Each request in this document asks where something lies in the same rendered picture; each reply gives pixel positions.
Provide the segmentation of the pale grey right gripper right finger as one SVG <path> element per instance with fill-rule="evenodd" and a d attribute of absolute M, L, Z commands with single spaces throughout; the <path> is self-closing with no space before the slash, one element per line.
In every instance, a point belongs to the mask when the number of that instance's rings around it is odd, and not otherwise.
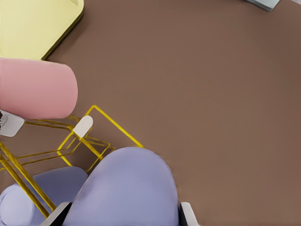
<path fill-rule="evenodd" d="M 181 202 L 179 205 L 180 226 L 200 226 L 189 202 Z"/>

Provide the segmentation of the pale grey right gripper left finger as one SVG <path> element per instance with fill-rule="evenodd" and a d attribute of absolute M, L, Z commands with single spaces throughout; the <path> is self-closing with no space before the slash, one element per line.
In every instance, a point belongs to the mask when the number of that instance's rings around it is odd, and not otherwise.
<path fill-rule="evenodd" d="M 61 203 L 40 226 L 62 226 L 72 206 L 72 202 Z"/>

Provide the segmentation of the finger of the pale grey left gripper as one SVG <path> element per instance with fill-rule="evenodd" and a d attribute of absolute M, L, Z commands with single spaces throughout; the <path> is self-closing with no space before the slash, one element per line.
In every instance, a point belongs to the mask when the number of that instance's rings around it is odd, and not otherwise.
<path fill-rule="evenodd" d="M 83 138 L 92 128 L 94 120 L 91 116 L 84 116 L 72 129 L 79 138 Z"/>
<path fill-rule="evenodd" d="M 4 110 L 1 110 L 1 115 L 0 136 L 14 137 L 23 126 L 25 120 Z"/>

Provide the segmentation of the pink cup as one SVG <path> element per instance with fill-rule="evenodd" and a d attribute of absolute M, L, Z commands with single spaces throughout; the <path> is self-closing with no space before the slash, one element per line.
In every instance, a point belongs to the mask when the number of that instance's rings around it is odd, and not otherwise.
<path fill-rule="evenodd" d="M 0 109 L 24 119 L 61 119 L 77 103 L 72 69 L 60 63 L 0 57 Z"/>

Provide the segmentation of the large lavender cup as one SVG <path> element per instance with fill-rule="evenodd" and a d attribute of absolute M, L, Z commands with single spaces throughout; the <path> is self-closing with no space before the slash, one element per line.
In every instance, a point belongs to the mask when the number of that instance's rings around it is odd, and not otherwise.
<path fill-rule="evenodd" d="M 118 149 L 92 171 L 63 226 L 177 226 L 173 174 L 154 152 Z"/>

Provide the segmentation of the small lavender cup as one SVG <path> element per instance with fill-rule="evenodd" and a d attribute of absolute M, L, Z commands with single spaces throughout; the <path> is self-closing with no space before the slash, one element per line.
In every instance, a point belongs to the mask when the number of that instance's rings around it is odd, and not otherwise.
<path fill-rule="evenodd" d="M 33 176 L 55 206 L 72 202 L 88 174 L 79 167 L 63 167 Z M 8 186 L 0 195 L 0 226 L 39 226 L 44 215 L 17 184 Z"/>

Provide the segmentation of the pale yellow tray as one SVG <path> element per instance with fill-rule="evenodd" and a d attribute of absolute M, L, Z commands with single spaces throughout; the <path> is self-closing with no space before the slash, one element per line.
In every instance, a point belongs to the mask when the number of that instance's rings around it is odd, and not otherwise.
<path fill-rule="evenodd" d="M 84 0 L 0 0 L 0 57 L 46 59 L 83 10 Z"/>

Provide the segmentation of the silver frame foot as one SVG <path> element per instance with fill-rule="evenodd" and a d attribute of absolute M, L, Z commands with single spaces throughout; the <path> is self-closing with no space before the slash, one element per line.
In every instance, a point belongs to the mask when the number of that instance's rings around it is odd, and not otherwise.
<path fill-rule="evenodd" d="M 281 0 L 246 0 L 247 2 L 271 12 Z"/>

